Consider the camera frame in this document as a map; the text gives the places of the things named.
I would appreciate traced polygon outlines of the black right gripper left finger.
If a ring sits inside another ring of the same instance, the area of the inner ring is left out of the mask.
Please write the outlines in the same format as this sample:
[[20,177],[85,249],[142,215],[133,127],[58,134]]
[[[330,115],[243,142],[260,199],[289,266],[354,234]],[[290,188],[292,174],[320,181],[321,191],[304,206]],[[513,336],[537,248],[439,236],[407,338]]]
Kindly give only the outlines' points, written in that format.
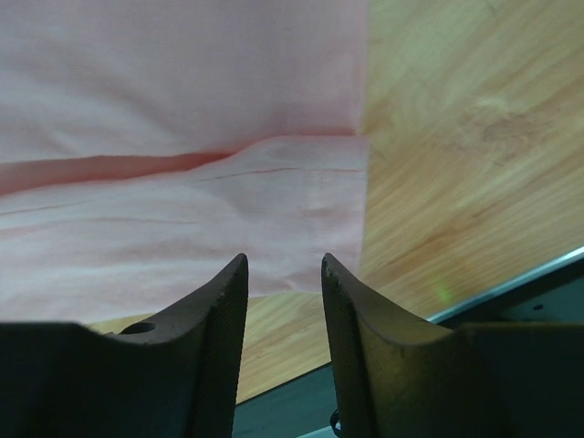
[[4,437],[228,437],[248,261],[118,334],[73,322],[1,327]]

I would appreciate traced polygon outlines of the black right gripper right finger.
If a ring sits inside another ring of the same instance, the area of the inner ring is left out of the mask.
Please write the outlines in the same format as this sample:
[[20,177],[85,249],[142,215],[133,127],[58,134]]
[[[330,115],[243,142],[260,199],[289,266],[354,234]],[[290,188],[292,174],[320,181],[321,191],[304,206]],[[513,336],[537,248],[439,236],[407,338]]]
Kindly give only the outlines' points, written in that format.
[[454,327],[402,308],[333,255],[321,286],[337,436],[583,434],[583,275]]

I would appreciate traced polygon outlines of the pink t-shirt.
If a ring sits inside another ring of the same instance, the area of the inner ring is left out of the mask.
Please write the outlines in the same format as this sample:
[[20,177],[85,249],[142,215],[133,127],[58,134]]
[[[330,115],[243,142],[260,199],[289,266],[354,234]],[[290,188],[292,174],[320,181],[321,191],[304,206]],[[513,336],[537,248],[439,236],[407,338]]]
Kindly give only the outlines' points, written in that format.
[[4,1],[1,317],[154,313],[360,262],[364,1]]

